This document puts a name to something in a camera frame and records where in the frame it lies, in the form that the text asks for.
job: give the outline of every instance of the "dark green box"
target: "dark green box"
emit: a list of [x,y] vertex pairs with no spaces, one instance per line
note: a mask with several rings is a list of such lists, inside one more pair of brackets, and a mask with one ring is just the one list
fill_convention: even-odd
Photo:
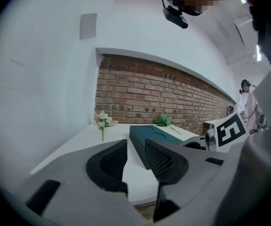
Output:
[[130,126],[129,138],[147,170],[150,169],[150,166],[146,160],[146,154],[145,154],[145,146],[146,146],[145,140],[146,139],[154,139],[154,140],[172,143],[176,145],[179,145],[183,142],[182,140],[177,139],[176,137],[151,125]]

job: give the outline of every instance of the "person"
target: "person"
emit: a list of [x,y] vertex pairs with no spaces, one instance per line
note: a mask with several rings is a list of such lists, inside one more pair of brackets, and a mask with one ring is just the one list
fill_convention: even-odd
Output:
[[245,105],[244,113],[243,113],[243,119],[247,120],[247,129],[249,131],[251,130],[257,130],[258,124],[257,124],[257,117],[258,117],[258,102],[253,95],[253,91],[256,88],[256,86],[249,83],[247,80],[243,80],[241,82],[241,88],[243,93],[248,93],[247,96],[247,103]]

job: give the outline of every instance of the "white flower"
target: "white flower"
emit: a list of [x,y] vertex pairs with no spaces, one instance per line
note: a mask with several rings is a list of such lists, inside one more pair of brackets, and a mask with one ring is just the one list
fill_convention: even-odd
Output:
[[108,117],[108,114],[105,114],[104,111],[102,111],[102,112],[100,113],[100,118],[101,118],[101,120],[104,120],[104,119],[106,119],[107,117]]
[[98,122],[98,127],[105,127],[105,122]]
[[112,118],[111,118],[111,117],[108,117],[108,118],[106,119],[106,123],[111,124],[111,122],[112,122]]

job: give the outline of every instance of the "brick wall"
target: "brick wall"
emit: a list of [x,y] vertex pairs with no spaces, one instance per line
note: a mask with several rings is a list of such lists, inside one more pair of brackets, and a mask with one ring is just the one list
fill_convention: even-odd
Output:
[[204,135],[204,121],[228,115],[234,103],[208,83],[152,61],[104,55],[97,81],[96,112],[119,123],[153,123],[160,113],[172,123]]

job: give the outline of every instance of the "white table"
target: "white table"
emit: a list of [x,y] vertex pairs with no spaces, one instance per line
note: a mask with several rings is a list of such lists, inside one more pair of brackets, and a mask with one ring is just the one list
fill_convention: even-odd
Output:
[[205,121],[206,124],[210,124],[210,128],[209,129],[212,129],[214,128],[214,125],[219,122],[220,120],[222,119],[217,119],[217,120],[211,120],[211,121]]
[[[156,200],[158,194],[158,182],[151,170],[146,170],[140,157],[138,156],[131,140],[129,139],[129,126],[139,124],[117,124],[114,127],[108,127],[104,130],[104,141],[102,141],[102,132],[96,125],[89,125],[79,134],[74,136],[71,140],[63,144],[60,148],[54,151],[50,156],[44,159],[37,167],[35,167],[31,174],[38,172],[44,168],[54,159],[61,155],[96,146],[98,144],[116,141],[120,139],[127,139],[127,163],[123,171],[123,182],[128,184],[128,200],[133,205],[149,203]],[[174,129],[181,133],[167,127],[158,127],[161,130],[171,134],[172,136],[185,141],[191,137],[197,136],[194,133],[184,129],[173,126]]]

